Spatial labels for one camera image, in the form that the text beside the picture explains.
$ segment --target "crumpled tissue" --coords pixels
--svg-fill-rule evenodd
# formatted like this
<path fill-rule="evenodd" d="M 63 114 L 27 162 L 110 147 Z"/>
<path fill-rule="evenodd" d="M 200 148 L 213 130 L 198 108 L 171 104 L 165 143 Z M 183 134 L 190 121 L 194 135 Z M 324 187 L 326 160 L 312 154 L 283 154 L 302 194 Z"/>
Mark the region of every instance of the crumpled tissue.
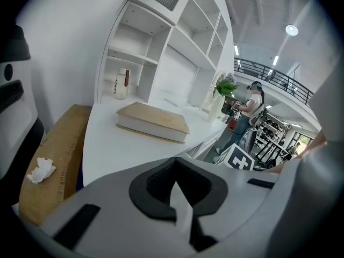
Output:
<path fill-rule="evenodd" d="M 53 166 L 53 161 L 51 159 L 44 159 L 43 157 L 37 158 L 38 167 L 36 167 L 31 174 L 26 175 L 26 177 L 35 184 L 40 183 L 45 178 L 49 177 L 52 172 L 55 171 L 56 167 Z"/>

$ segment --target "ceiling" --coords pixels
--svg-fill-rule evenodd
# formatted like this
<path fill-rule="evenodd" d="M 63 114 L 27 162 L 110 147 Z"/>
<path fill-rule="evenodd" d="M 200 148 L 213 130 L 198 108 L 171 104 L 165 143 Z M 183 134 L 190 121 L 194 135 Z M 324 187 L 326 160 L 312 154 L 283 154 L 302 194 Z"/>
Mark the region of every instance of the ceiling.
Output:
<path fill-rule="evenodd" d="M 238 82 L 237 85 L 239 86 L 235 92 L 234 95 L 237 99 L 240 99 L 242 101 L 246 100 L 246 94 L 247 94 L 247 85 Z M 299 112 L 294 110 L 293 108 L 289 107 L 285 103 L 281 102 L 279 99 L 275 98 L 272 95 L 264 93 L 265 103 L 271 105 L 272 107 L 268 109 L 270 113 L 275 115 L 277 118 L 279 118 L 282 121 L 285 121 L 289 124 L 299 124 L 302 126 L 303 130 L 308 130 L 311 132 L 318 133 L 319 131 L 306 120 Z"/>
<path fill-rule="evenodd" d="M 239 57 L 288 73 L 302 65 L 300 83 L 316 91 L 342 52 L 331 19 L 317 0 L 226 0 Z M 285 27 L 299 29 L 295 37 Z"/>

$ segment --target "green plant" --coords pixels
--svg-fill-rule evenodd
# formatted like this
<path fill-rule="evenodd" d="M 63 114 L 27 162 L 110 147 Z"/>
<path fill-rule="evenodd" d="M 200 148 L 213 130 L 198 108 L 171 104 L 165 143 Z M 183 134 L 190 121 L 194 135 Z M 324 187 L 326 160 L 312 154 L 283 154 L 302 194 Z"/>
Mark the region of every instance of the green plant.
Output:
<path fill-rule="evenodd" d="M 237 85 L 234 85 L 226 80 L 222 80 L 216 85 L 216 90 L 221 96 L 230 96 L 237 87 Z"/>

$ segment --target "white vase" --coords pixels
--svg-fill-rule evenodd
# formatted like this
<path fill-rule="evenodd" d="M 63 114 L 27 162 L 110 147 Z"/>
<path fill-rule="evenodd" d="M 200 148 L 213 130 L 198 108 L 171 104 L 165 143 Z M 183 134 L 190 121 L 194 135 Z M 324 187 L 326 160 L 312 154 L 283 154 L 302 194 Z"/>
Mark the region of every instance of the white vase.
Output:
<path fill-rule="evenodd" d="M 225 102 L 225 97 L 218 94 L 213 105 L 210 108 L 210 112 L 207 119 L 209 123 L 212 123 L 214 120 L 217 119 L 217 116 L 221 112 L 224 102 Z"/>

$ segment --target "cardboard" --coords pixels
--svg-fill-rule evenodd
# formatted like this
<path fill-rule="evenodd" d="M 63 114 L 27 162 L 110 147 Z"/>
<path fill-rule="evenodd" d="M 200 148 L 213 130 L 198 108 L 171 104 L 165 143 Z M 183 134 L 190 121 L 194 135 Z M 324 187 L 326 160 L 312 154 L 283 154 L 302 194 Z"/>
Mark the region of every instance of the cardboard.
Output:
<path fill-rule="evenodd" d="M 75 193 L 84 138 L 91 107 L 73 105 L 44 137 L 26 171 L 19 196 L 19 214 L 40 225 L 64 200 Z M 52 159 L 54 173 L 39 184 L 26 175 L 37 166 L 37 158 Z"/>

